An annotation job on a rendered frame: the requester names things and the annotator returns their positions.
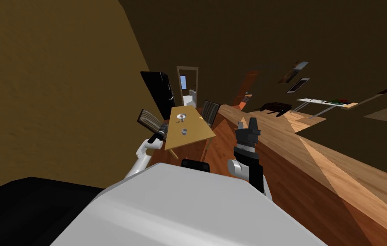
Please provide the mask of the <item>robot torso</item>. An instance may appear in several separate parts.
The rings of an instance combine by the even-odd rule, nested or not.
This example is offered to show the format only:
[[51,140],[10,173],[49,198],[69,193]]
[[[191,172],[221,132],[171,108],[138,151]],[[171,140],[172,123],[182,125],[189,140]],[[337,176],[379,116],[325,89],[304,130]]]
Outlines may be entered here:
[[158,163],[99,193],[51,246],[327,246],[248,182]]

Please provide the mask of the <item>dark framed wall picture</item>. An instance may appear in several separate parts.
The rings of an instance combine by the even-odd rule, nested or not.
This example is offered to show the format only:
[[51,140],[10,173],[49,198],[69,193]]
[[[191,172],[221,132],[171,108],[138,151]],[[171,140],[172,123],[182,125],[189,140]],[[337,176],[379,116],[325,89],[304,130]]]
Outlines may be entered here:
[[308,82],[310,78],[301,78],[298,82],[296,82],[288,91],[287,93],[294,93],[296,92],[301,86],[303,86],[306,82]]

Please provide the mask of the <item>orange door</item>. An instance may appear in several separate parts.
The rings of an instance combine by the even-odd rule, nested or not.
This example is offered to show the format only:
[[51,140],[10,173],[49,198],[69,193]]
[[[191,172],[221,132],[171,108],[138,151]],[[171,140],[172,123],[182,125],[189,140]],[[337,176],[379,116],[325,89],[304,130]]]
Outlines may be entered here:
[[254,81],[255,81],[256,77],[259,75],[259,73],[260,73],[259,70],[249,70],[246,73],[246,75],[244,77],[244,80],[243,80],[240,88],[238,89],[236,97],[234,98],[234,100],[232,101],[230,106],[233,106],[233,107],[234,106],[238,106],[238,107],[240,107],[240,103],[245,98],[246,93],[249,91],[250,87],[254,83]]

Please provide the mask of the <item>grey wall picture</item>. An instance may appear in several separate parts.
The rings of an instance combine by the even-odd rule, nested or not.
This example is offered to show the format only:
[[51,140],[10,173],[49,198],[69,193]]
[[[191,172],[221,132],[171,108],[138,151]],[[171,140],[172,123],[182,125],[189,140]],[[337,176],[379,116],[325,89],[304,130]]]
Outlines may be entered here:
[[298,61],[296,62],[290,71],[288,71],[278,82],[278,84],[289,83],[306,65],[307,61]]

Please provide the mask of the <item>dark slatted chair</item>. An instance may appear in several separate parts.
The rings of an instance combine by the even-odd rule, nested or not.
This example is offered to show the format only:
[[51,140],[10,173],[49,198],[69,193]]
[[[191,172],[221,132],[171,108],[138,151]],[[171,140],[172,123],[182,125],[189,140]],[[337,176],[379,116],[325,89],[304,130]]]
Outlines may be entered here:
[[218,103],[214,103],[208,100],[206,100],[204,103],[203,109],[201,110],[201,117],[204,119],[204,121],[208,124],[210,128],[214,123],[219,108],[220,104]]
[[144,109],[142,109],[139,113],[137,122],[140,125],[144,126],[146,129],[152,131],[153,133],[159,131],[162,125],[162,122],[158,120],[157,117],[155,117],[152,113]]

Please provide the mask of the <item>white side table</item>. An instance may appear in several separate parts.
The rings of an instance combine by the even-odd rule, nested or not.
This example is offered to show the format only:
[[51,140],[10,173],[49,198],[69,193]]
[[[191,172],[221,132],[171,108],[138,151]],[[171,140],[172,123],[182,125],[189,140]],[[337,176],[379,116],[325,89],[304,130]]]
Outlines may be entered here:
[[317,113],[316,115],[313,115],[311,117],[309,117],[309,119],[311,118],[314,118],[314,117],[318,117],[320,115],[322,115],[323,113],[333,109],[333,108],[345,108],[345,109],[349,109],[349,108],[352,108],[354,106],[356,106],[358,103],[339,103],[339,102],[327,102],[327,101],[324,101],[324,100],[316,100],[316,99],[308,99],[308,98],[304,98],[304,99],[299,99],[297,100],[299,102],[302,102],[301,105],[297,106],[295,109],[293,109],[294,112],[298,112],[299,110],[301,110],[303,107],[307,106],[308,104],[318,104],[318,105],[325,105],[325,106],[328,106],[328,108],[326,108],[325,110]]

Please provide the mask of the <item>black refrigerator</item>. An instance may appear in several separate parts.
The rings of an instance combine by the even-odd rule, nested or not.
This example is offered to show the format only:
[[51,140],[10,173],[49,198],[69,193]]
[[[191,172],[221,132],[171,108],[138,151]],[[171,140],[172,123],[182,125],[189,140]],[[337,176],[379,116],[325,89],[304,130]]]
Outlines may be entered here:
[[151,93],[164,121],[169,120],[175,107],[174,93],[168,75],[163,72],[141,71],[144,83]]

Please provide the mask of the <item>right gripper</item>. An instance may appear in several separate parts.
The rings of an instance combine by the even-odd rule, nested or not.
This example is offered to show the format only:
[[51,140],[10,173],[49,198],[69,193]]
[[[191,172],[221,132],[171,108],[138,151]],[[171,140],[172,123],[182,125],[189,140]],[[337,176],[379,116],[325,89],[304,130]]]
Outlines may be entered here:
[[254,148],[261,134],[261,130],[258,129],[257,119],[251,117],[248,128],[245,128],[244,124],[244,122],[239,121],[237,129],[235,130],[237,144]]

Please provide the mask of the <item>black angular block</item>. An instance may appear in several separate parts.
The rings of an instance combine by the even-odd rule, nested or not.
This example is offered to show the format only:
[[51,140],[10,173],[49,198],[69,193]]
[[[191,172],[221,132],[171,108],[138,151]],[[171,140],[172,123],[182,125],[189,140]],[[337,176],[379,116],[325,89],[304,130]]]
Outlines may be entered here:
[[0,246],[50,246],[102,191],[27,177],[0,186]]

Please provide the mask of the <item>wooden dining table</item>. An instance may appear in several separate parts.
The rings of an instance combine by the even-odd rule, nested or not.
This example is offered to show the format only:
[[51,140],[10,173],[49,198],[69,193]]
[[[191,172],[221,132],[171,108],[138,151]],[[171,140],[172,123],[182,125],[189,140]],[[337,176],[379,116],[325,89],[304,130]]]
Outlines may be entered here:
[[[177,115],[180,113],[186,114],[186,119],[181,122]],[[187,129],[187,135],[182,135],[181,129]],[[168,133],[165,141],[165,150],[169,151],[175,158],[174,149],[197,142],[205,141],[205,148],[201,154],[201,161],[205,159],[205,155],[209,149],[212,139],[216,135],[200,113],[192,105],[177,106],[171,109],[171,116],[168,124]]]

